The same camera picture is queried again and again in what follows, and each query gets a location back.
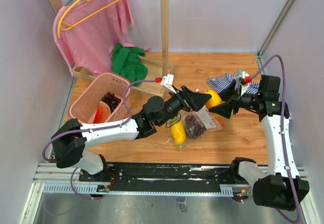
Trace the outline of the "orange yellow fake mango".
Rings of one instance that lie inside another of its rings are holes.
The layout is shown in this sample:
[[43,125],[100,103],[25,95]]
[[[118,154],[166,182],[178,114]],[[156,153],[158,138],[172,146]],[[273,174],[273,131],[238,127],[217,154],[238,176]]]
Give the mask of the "orange yellow fake mango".
[[221,97],[218,95],[216,91],[206,90],[204,93],[211,95],[211,98],[206,103],[207,109],[210,109],[212,107],[218,106],[223,103]]

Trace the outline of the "dark purple fake grapes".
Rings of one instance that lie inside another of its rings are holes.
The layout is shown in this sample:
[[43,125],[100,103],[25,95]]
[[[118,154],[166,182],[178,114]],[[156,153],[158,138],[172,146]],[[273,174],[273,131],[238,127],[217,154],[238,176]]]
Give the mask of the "dark purple fake grapes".
[[205,125],[194,115],[187,115],[185,117],[185,130],[192,139],[199,138],[207,131]]

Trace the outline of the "clear zip top bag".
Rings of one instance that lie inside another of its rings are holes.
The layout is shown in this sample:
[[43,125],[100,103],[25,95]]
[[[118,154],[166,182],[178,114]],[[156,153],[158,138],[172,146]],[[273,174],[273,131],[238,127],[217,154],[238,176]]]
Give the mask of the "clear zip top bag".
[[225,127],[217,114],[209,112],[210,108],[222,103],[220,96],[214,90],[206,90],[205,93],[211,95],[211,98],[199,111],[181,111],[166,123],[166,129],[169,132],[168,141],[178,148]]

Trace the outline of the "yellow fake lemon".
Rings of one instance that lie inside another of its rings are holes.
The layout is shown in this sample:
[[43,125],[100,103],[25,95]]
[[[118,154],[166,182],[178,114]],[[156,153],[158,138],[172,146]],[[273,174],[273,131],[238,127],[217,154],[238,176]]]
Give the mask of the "yellow fake lemon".
[[174,125],[171,126],[170,132],[172,135],[172,138],[174,140],[174,143],[178,146],[181,146],[186,141],[186,131],[182,124],[182,122],[177,122]]

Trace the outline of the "red fake grape bunch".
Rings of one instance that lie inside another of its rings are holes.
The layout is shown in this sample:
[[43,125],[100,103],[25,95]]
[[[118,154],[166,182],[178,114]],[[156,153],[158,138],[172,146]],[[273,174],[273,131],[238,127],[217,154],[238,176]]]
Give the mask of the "red fake grape bunch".
[[118,98],[114,93],[107,92],[101,99],[102,102],[106,103],[111,113],[118,107],[118,105],[121,103],[121,99]]

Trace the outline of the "fake watermelon slice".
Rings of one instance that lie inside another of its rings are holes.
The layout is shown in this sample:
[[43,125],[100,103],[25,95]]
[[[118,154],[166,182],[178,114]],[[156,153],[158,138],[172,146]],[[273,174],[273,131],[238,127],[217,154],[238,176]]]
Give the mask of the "fake watermelon slice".
[[106,103],[101,101],[98,105],[93,123],[94,124],[105,123],[110,117],[110,115],[111,115],[111,111],[109,106]]

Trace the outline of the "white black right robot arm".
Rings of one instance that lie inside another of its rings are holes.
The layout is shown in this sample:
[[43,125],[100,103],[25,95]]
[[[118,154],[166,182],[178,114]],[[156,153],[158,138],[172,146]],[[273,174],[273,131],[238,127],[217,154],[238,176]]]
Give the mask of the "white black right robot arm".
[[262,75],[258,91],[248,93],[248,75],[235,76],[230,85],[220,91],[223,103],[209,109],[225,118],[240,108],[255,112],[262,124],[268,152],[267,172],[252,159],[236,157],[229,177],[240,184],[246,181],[252,188],[254,203],[279,210],[294,211],[309,192],[309,183],[302,180],[292,154],[289,136],[290,113],[279,92],[280,78]]

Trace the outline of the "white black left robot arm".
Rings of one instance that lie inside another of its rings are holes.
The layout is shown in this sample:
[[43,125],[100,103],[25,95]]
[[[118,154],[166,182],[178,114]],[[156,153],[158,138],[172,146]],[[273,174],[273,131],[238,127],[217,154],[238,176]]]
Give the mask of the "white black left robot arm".
[[147,138],[156,133],[156,127],[176,117],[181,110],[198,112],[210,98],[209,94],[182,86],[167,101],[160,96],[149,98],[142,110],[130,118],[99,124],[81,124],[76,118],[70,119],[51,138],[55,164],[60,169],[83,169],[101,182],[108,177],[108,168],[103,157],[89,152],[89,147]]

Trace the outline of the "green fake round fruit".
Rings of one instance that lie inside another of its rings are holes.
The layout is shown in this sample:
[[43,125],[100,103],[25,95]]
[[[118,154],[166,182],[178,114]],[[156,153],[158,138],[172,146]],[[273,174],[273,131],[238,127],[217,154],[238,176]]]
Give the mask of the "green fake round fruit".
[[178,116],[176,116],[176,117],[174,117],[173,119],[170,119],[169,120],[169,123],[174,123],[174,122],[176,122],[177,120],[178,120]]

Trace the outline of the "blue white striped cloth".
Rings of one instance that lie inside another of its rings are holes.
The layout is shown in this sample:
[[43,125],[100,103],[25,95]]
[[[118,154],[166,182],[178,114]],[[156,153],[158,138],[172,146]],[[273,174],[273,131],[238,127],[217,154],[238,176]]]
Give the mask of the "blue white striped cloth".
[[[218,92],[218,94],[226,89],[232,82],[236,82],[234,75],[225,74],[218,78],[210,78],[207,83]],[[248,90],[245,93],[255,94],[254,110],[250,112],[259,115],[261,121],[265,116],[281,115],[281,101],[279,100],[280,78],[271,75],[262,75],[260,82],[251,82]]]

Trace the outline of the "green cloth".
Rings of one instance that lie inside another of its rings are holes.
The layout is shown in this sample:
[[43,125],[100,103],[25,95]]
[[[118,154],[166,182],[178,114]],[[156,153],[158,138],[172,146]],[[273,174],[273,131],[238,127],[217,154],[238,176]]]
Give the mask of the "green cloth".
[[111,70],[129,82],[144,80],[148,74],[148,68],[141,63],[140,59],[144,56],[143,48],[124,47],[117,43],[111,57]]

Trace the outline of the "pink plastic basket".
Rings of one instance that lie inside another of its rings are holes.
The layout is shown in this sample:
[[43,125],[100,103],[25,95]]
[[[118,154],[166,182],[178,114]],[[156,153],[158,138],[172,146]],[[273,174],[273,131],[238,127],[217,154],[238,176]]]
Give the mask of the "pink plastic basket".
[[99,102],[107,92],[115,94],[121,100],[117,108],[112,112],[107,121],[122,120],[128,114],[126,108],[131,107],[128,97],[132,91],[130,88],[126,94],[126,104],[124,104],[124,93],[130,82],[114,73],[103,73],[97,76],[87,89],[70,106],[69,118],[76,118],[80,123],[93,123]]

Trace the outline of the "pink shirt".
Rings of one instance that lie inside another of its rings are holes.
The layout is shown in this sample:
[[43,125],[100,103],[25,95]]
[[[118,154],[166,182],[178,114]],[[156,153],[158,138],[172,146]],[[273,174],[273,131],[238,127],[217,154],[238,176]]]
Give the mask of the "pink shirt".
[[126,33],[122,32],[122,20],[118,21],[108,17],[108,22],[93,19],[89,25],[79,31],[72,32],[61,39],[56,39],[55,44],[62,54],[69,72],[74,75],[74,67],[83,67],[93,75],[111,71],[111,57],[117,43],[124,47],[134,47],[135,44],[128,40],[129,27]]

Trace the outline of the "aluminium frame post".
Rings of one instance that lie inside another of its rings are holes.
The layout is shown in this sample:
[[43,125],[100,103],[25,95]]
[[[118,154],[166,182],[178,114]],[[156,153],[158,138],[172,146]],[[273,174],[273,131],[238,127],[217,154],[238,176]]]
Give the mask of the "aluminium frame post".
[[284,4],[283,8],[281,9],[275,23],[273,24],[271,30],[269,31],[268,35],[266,36],[264,42],[262,43],[260,49],[257,52],[258,57],[262,57],[265,53],[266,49],[270,45],[272,39],[275,37],[276,33],[278,32],[279,28],[283,24],[286,16],[288,15],[290,9],[294,5],[296,0],[287,0]]

